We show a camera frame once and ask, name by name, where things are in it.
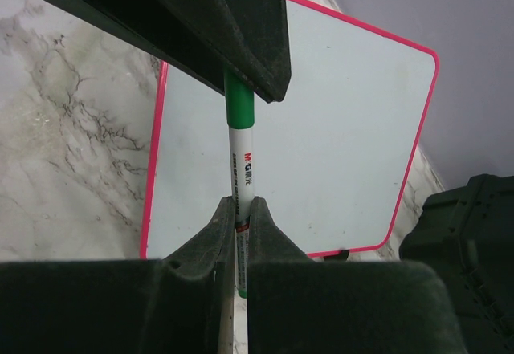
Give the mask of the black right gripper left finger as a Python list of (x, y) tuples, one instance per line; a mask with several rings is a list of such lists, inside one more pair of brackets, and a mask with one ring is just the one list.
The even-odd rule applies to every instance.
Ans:
[(162, 259), (4, 262), (4, 353), (230, 353), (235, 204)]

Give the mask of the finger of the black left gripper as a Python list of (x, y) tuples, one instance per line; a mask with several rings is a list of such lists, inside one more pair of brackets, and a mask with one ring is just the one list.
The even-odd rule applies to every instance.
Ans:
[(286, 0), (44, 0), (217, 92), (225, 70), (267, 102), (291, 79)]

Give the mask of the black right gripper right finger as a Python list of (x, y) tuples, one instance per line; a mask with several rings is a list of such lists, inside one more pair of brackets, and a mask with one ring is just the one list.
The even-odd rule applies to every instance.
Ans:
[(251, 353), (463, 353), (442, 280), (420, 262), (315, 262), (251, 204)]

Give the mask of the green white whiteboard marker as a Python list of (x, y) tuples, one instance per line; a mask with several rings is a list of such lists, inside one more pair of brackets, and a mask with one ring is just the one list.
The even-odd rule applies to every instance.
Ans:
[(229, 128), (230, 174), (235, 202), (236, 287), (247, 297), (247, 262), (253, 183), (254, 92), (229, 70), (224, 71), (226, 121)]

